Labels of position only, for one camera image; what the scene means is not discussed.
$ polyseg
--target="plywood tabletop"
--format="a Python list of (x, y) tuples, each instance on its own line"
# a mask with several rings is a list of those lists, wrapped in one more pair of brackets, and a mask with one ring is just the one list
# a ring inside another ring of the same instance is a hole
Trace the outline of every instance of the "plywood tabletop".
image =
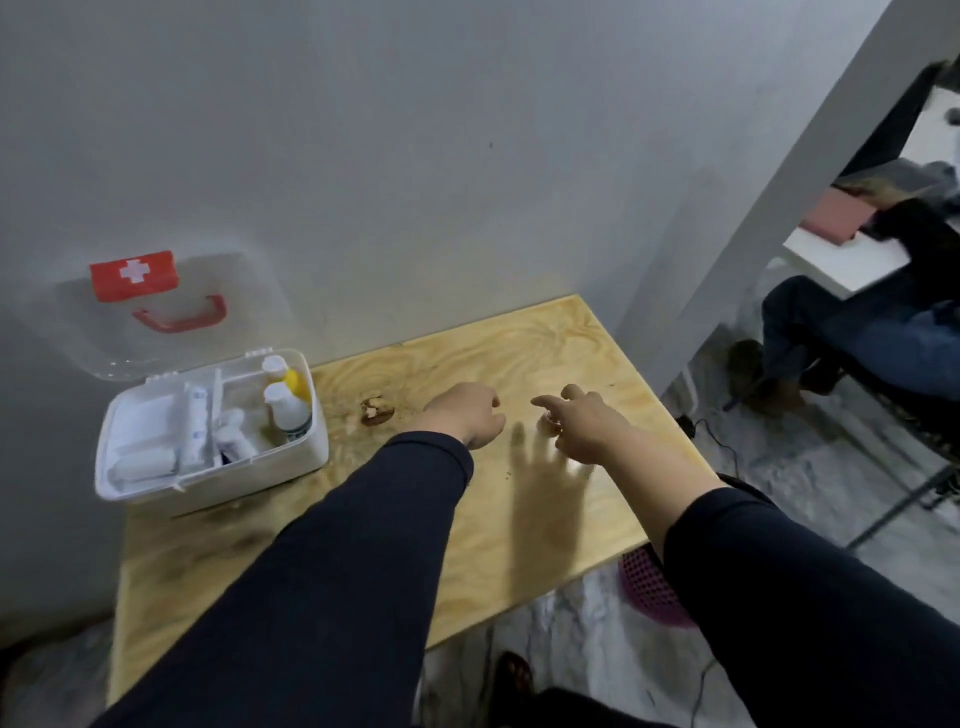
[[(109, 686), (116, 700), (274, 536), (340, 485), (437, 393), (484, 381), (507, 429), (474, 453), (457, 507), (428, 644), (543, 595), (646, 541), (600, 468), (565, 461), (537, 434), (529, 400), (568, 382), (596, 390), (635, 425), (708, 468), (623, 352), (576, 296), (525, 308), (314, 370), (330, 434), (321, 470), (206, 511), (127, 517)], [(361, 402), (396, 407), (361, 425)]]

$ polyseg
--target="navy shirt sleeve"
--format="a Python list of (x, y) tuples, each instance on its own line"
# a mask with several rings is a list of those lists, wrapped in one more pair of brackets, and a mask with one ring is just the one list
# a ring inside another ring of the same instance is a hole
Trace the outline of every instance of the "navy shirt sleeve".
[(94, 723), (409, 726), (453, 511), (457, 440), (390, 440), (290, 523)]
[(663, 556), (760, 728), (960, 725), (960, 627), (773, 505), (707, 493)]

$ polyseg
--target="white desk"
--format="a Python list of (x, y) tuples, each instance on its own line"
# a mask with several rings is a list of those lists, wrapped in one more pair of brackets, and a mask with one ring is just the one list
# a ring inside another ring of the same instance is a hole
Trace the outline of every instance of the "white desk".
[[(904, 158), (918, 164), (939, 160), (955, 163), (960, 130), (944, 120), (952, 107), (960, 107), (960, 94), (934, 88), (903, 147)], [(896, 240), (878, 243), (859, 232), (849, 243), (837, 247), (800, 228), (783, 244), (782, 256), (840, 299), (868, 288), (910, 262)]]

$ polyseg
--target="hand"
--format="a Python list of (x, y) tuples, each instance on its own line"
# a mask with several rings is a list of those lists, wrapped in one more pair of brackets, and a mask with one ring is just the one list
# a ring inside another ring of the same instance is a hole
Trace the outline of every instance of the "hand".
[(559, 435), (557, 449), (586, 465), (603, 465), (614, 444), (634, 429), (623, 415), (604, 403), (599, 393), (584, 394), (576, 384), (567, 384), (559, 397), (540, 395), (530, 403), (549, 412), (554, 424), (552, 434)]
[(413, 419), (407, 432), (442, 432), (455, 437), (469, 449), (480, 449), (503, 432), (504, 414), (493, 414), (500, 398), (486, 384), (462, 381), (437, 395)]

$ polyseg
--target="pink basket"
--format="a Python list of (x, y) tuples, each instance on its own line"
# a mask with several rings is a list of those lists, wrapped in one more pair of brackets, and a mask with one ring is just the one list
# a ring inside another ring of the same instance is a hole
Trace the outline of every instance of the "pink basket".
[(668, 627), (697, 626), (663, 577), (652, 546), (647, 544), (623, 554), (619, 571), (624, 595), (642, 615)]

